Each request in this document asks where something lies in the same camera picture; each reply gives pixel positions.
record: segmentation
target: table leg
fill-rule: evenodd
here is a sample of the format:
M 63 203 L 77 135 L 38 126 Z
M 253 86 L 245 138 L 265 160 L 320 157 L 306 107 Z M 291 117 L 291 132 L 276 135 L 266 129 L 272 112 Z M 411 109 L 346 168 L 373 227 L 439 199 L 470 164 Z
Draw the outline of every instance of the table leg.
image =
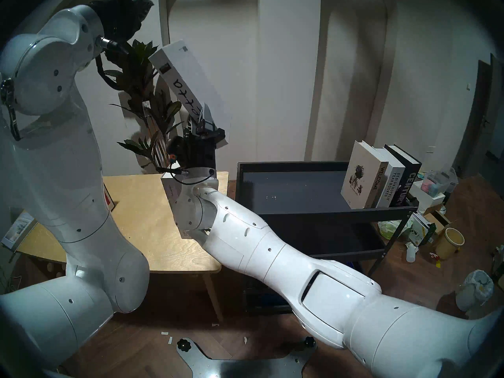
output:
M 222 322 L 224 321 L 224 317 L 222 316 L 222 312 L 220 309 L 219 301 L 217 300 L 217 294 L 215 293 L 214 283 L 212 282 L 212 278 L 210 274 L 203 274 L 203 280 L 205 282 L 205 286 L 207 286 L 208 295 L 210 296 L 210 300 L 212 301 L 212 305 L 215 310 L 215 314 L 217 315 L 217 319 Z

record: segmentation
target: small bottle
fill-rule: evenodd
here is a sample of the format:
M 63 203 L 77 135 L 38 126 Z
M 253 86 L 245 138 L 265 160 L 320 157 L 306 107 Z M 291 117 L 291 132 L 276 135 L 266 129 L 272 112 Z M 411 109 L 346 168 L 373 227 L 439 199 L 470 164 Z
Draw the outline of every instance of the small bottle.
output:
M 406 251 L 406 261 L 409 263 L 414 263 L 416 256 L 416 246 L 409 242 L 406 244 L 408 250 Z

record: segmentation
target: yellow bucket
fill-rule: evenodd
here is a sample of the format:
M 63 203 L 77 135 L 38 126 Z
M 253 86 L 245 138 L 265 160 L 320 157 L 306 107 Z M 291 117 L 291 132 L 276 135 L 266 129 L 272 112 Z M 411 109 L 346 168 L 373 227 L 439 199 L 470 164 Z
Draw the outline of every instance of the yellow bucket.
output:
M 464 245 L 465 238 L 461 232 L 452 227 L 447 227 L 436 246 L 436 255 L 446 260 L 450 258 L 457 249 Z

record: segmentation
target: black book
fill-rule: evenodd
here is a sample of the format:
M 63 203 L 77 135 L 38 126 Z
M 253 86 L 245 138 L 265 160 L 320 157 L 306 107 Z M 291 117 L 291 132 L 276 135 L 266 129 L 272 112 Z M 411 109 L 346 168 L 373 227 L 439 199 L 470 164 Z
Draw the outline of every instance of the black book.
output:
M 411 186 L 415 182 L 416 175 L 422 166 L 422 163 L 416 158 L 412 157 L 410 154 L 406 153 L 399 146 L 385 145 L 387 149 L 394 157 L 396 157 L 401 164 L 404 165 L 404 173 L 399 181 L 399 186 L 394 194 L 394 197 L 390 201 L 390 207 L 398 207 L 404 205 L 404 200 L 408 194 Z

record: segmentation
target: wooden table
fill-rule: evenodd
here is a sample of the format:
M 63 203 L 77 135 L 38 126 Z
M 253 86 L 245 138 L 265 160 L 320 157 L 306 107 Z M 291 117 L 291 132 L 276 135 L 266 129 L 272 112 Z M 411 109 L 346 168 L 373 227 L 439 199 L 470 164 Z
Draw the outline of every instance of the wooden table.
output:
M 228 172 L 217 172 L 219 191 L 227 194 Z M 160 174 L 104 176 L 112 200 L 112 211 L 123 236 L 149 261 L 150 271 L 170 274 L 201 274 L 217 318 L 222 321 L 210 274 L 220 263 L 192 239 L 182 239 L 175 226 Z M 18 248 L 19 252 L 65 263 L 65 251 L 44 226 L 37 224 Z

